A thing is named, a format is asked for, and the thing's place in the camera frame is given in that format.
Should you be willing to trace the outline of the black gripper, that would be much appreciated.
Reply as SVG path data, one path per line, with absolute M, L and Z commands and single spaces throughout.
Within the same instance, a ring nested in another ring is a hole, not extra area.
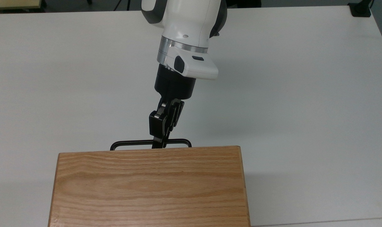
M 196 79 L 182 76 L 159 64 L 155 90 L 161 95 L 156 111 L 149 115 L 152 148 L 165 148 L 170 133 L 176 127 L 186 100 L 191 98 Z

